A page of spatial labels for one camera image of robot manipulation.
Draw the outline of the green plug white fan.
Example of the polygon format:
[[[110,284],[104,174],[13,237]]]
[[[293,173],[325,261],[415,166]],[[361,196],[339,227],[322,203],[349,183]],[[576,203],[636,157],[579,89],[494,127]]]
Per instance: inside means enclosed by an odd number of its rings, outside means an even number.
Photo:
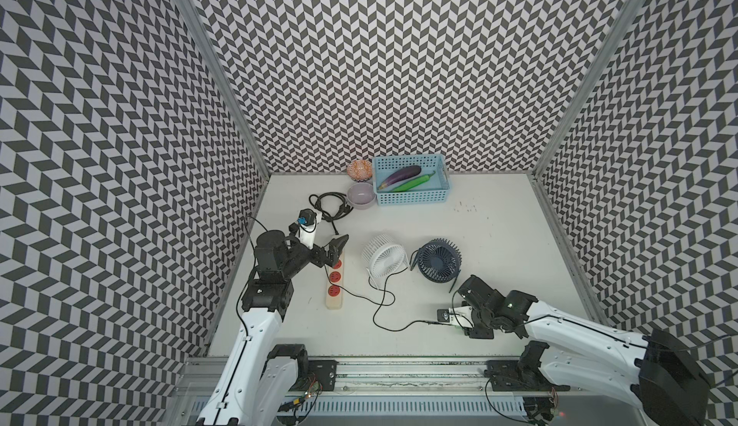
[[[459,326],[460,328],[464,329],[471,329],[474,326],[474,324],[466,316],[457,314],[450,314],[449,322],[455,326]]]

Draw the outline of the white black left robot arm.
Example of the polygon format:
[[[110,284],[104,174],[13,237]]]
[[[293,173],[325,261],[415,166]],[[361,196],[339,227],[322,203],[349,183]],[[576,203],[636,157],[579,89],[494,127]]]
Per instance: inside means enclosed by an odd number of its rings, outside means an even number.
[[[255,264],[236,306],[240,328],[216,387],[197,425],[270,425],[296,382],[308,375],[305,345],[278,344],[294,295],[292,279],[306,266],[331,268],[339,262],[350,237],[324,246],[314,234],[267,230],[254,246]]]

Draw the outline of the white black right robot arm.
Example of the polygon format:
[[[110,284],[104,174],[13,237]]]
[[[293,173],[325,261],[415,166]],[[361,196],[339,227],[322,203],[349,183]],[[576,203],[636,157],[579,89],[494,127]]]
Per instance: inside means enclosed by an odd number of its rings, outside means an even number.
[[[711,383],[689,348],[664,330],[649,335],[565,313],[529,293],[503,295],[470,276],[447,310],[471,339],[515,335],[526,346],[513,362],[489,362],[494,391],[583,389],[638,408],[658,425],[702,425]]]

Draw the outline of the dark blue desk fan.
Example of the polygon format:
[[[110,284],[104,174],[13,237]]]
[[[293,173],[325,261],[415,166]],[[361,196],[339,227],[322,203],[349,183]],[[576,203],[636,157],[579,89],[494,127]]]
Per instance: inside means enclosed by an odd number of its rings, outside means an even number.
[[[459,248],[447,239],[428,241],[411,254],[411,270],[418,270],[436,284],[450,284],[454,290],[461,273],[462,256]]]

